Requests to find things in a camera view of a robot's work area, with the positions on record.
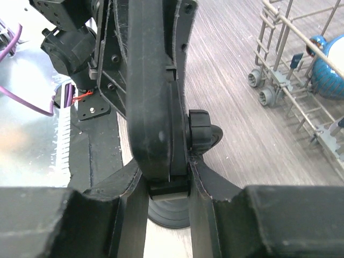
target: blue object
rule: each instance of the blue object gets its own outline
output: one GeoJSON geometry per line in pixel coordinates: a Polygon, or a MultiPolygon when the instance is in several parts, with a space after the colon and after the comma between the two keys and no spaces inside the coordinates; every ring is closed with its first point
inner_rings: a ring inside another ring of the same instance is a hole
{"type": "Polygon", "coordinates": [[[303,53],[300,53],[300,54],[296,54],[292,57],[292,60],[290,63],[291,69],[295,69],[299,65],[302,56],[303,56],[303,53]]]}
{"type": "Polygon", "coordinates": [[[344,118],[338,122],[338,126],[344,128],[344,118]]]}
{"type": "MultiPolygon", "coordinates": [[[[328,57],[334,43],[343,38],[341,35],[330,42],[326,42],[323,36],[314,36],[310,40],[315,43],[328,57]]],[[[309,55],[314,56],[314,51],[307,47],[309,55]]],[[[323,98],[332,100],[344,100],[344,80],[321,58],[317,58],[312,69],[311,82],[314,92],[323,98]]]]}

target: red wire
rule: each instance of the red wire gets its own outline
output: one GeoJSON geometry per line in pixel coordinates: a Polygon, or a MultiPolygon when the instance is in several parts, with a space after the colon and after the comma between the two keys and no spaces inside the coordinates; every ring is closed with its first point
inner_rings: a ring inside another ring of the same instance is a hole
{"type": "Polygon", "coordinates": [[[93,92],[89,90],[89,91],[87,91],[85,94],[82,94],[82,95],[80,95],[80,96],[74,97],[74,98],[73,98],[73,103],[75,103],[76,101],[79,101],[79,100],[83,99],[83,98],[86,97],[86,96],[92,95],[92,94],[93,94],[93,92]]]}

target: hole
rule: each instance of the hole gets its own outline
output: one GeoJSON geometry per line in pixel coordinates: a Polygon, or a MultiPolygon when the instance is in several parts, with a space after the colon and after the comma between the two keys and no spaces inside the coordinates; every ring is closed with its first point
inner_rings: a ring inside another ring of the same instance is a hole
{"type": "Polygon", "coordinates": [[[193,10],[194,10],[194,7],[192,6],[192,4],[186,4],[186,5],[185,5],[184,12],[185,12],[187,15],[192,14],[192,11],[193,11],[193,10]]]}
{"type": "Polygon", "coordinates": [[[114,63],[117,63],[117,62],[119,61],[118,55],[113,55],[113,56],[111,57],[111,61],[114,62],[114,63]]]}
{"type": "Polygon", "coordinates": [[[187,44],[182,44],[181,51],[183,51],[185,53],[187,51],[187,47],[188,47],[187,44]]]}

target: cable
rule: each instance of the cable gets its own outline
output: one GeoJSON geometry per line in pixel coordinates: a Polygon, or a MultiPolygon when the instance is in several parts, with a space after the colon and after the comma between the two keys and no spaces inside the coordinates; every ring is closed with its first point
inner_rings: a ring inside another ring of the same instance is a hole
{"type": "Polygon", "coordinates": [[[84,97],[89,96],[89,95],[92,95],[92,94],[93,94],[93,91],[90,91],[90,90],[89,90],[89,91],[87,91],[85,94],[73,98],[72,104],[74,104],[76,101],[80,101],[80,100],[82,100],[84,97]]]}
{"type": "Polygon", "coordinates": [[[67,98],[67,105],[66,105],[66,107],[71,106],[72,105],[72,101],[73,101],[73,85],[70,83],[69,84],[69,89],[68,89],[68,98],[67,98]]]}
{"type": "MultiPolygon", "coordinates": [[[[2,51],[0,53],[0,62],[8,55],[8,53],[10,52],[10,50],[16,45],[16,43],[19,41],[19,38],[22,34],[22,30],[23,30],[23,27],[19,24],[19,27],[18,27],[18,31],[17,31],[17,34],[13,37],[13,39],[11,40],[11,42],[8,44],[8,46],[4,49],[4,51],[2,51]]],[[[71,83],[69,83],[69,86],[68,88],[71,88],[71,91],[68,90],[68,95],[70,94],[70,92],[72,92],[71,96],[69,95],[67,99],[72,99],[73,97],[73,86],[71,83]]],[[[17,95],[11,93],[10,91],[8,91],[7,89],[5,89],[4,87],[0,86],[0,92],[2,92],[3,94],[5,94],[6,96],[12,98],[14,101],[38,112],[38,113],[41,113],[41,114],[44,114],[46,116],[49,116],[49,117],[52,117],[54,115],[54,99],[55,99],[55,95],[52,96],[52,99],[50,101],[50,106],[49,106],[49,111],[45,111],[43,109],[40,109],[39,107],[35,106],[35,105],[32,105],[31,103],[23,100],[22,98],[18,97],[17,95]]]]}
{"type": "MultiPolygon", "coordinates": [[[[70,82],[71,81],[71,79],[68,79],[68,80],[65,80],[65,81],[63,81],[63,82],[61,82],[60,84],[58,84],[56,87],[55,87],[55,93],[57,94],[58,93],[58,91],[59,91],[59,88],[63,85],[63,84],[65,84],[65,83],[67,83],[67,82],[70,82]]],[[[61,109],[61,107],[60,107],[60,105],[54,100],[54,106],[56,106],[58,109],[61,109]]]]}
{"type": "Polygon", "coordinates": [[[48,117],[52,117],[54,115],[54,110],[53,110],[53,106],[54,106],[54,98],[55,96],[52,96],[52,100],[50,101],[50,107],[49,107],[49,111],[45,111],[43,109],[40,109],[37,106],[32,105],[31,103],[23,100],[22,98],[18,97],[17,95],[14,95],[13,93],[11,93],[10,91],[6,90],[4,87],[0,86],[0,91],[7,95],[8,97],[10,97],[11,99],[13,99],[14,101],[27,106],[29,109],[32,109],[38,113],[44,114],[48,117]]]}
{"type": "Polygon", "coordinates": [[[68,91],[69,91],[69,84],[66,84],[64,86],[64,100],[63,100],[63,107],[64,108],[67,107],[68,91]]]}

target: wooden floor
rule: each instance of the wooden floor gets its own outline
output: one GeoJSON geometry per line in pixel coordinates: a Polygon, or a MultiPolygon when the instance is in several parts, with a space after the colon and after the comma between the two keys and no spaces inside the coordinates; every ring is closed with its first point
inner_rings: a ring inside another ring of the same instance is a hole
{"type": "MultiPolygon", "coordinates": [[[[321,1],[321,6],[318,3],[295,0],[291,14],[295,17],[325,8],[334,1],[321,1]]],[[[287,3],[279,4],[283,10],[287,3]]],[[[240,187],[343,185],[322,152],[306,148],[308,134],[294,134],[295,120],[285,120],[281,107],[263,108],[257,101],[258,91],[247,84],[247,74],[254,68],[253,49],[261,27],[261,10],[260,0],[199,0],[188,51],[187,105],[208,110],[213,124],[224,130],[222,142],[206,154],[205,161],[240,187]]],[[[307,36],[320,34],[328,15],[303,21],[307,36]]],[[[343,34],[341,28],[333,27],[332,31],[343,34]]],[[[128,161],[125,122],[119,122],[124,160],[128,161]]],[[[165,230],[149,221],[145,257],[192,257],[190,230],[165,230]]]]}

